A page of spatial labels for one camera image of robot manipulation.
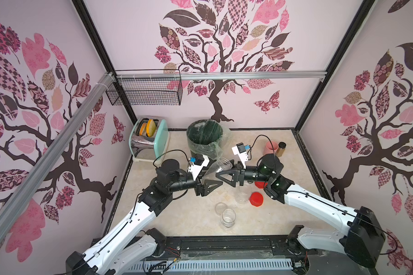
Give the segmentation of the oatmeal jar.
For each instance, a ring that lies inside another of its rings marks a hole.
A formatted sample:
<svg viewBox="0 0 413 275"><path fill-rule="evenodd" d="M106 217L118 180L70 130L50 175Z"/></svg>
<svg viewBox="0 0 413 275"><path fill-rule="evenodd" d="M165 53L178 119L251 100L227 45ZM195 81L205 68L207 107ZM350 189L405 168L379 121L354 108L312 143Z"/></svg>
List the oatmeal jar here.
<svg viewBox="0 0 413 275"><path fill-rule="evenodd" d="M216 177L217 173L230 170L233 167L231 161L226 158L220 157L215 160L211 166L205 172L202 180L211 180L211 181L218 181L219 179Z"/></svg>
<svg viewBox="0 0 413 275"><path fill-rule="evenodd" d="M236 201L239 204L246 204L249 201L251 196L251 188L248 186L238 186L237 187L237 195Z"/></svg>

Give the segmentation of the red jar lid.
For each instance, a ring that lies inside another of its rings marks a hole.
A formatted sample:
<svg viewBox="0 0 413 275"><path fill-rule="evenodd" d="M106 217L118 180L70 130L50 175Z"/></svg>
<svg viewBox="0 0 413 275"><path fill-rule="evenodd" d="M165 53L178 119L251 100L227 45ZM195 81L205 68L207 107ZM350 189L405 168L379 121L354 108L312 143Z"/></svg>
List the red jar lid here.
<svg viewBox="0 0 413 275"><path fill-rule="evenodd" d="M263 205L264 198L263 195L259 192L253 192L249 198L250 204L255 207Z"/></svg>
<svg viewBox="0 0 413 275"><path fill-rule="evenodd" d="M267 186L267 182L255 182L258 189L264 189Z"/></svg>

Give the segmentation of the clear jar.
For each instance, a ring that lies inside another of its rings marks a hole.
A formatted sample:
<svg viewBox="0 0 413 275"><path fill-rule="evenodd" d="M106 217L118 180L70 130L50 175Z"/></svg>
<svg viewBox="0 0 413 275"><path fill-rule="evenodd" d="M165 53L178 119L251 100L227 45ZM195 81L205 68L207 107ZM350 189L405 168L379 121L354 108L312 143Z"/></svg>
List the clear jar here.
<svg viewBox="0 0 413 275"><path fill-rule="evenodd" d="M235 225L236 213L233 209L225 209L221 213L221 223L225 228L231 228Z"/></svg>

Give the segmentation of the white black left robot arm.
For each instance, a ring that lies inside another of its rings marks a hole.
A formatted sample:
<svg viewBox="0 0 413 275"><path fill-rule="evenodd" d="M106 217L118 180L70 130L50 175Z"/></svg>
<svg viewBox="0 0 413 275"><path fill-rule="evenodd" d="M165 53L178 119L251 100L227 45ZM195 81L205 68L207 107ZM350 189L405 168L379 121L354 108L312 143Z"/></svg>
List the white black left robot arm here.
<svg viewBox="0 0 413 275"><path fill-rule="evenodd" d="M164 254L166 237L157 229L149 229L136 242L132 240L173 201L175 192L193 189L196 195L205 197L219 187L220 181L201 181L201 172L209 163L206 155L198 155L189 159L188 169L184 171L177 160L164 160L156 168L156 177L117 226L84 253L73 252L67 258L66 273L121 275L141 260Z"/></svg>

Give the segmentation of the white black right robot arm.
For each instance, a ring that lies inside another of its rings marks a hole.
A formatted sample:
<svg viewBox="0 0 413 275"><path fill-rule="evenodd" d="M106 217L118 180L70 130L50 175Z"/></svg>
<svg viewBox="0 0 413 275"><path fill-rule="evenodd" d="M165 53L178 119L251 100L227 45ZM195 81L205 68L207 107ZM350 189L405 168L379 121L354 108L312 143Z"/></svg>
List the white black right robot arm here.
<svg viewBox="0 0 413 275"><path fill-rule="evenodd" d="M374 212L364 206L354 209L322 198L283 176L283 168L277 156L267 154L256 166L238 162L229 170L217 172L215 177L232 187L244 182L263 182L263 190L271 199L301 209L333 228L295 226L287 238L288 249L293 254L327 250L345 254L365 268L374 268L385 243L385 232Z"/></svg>

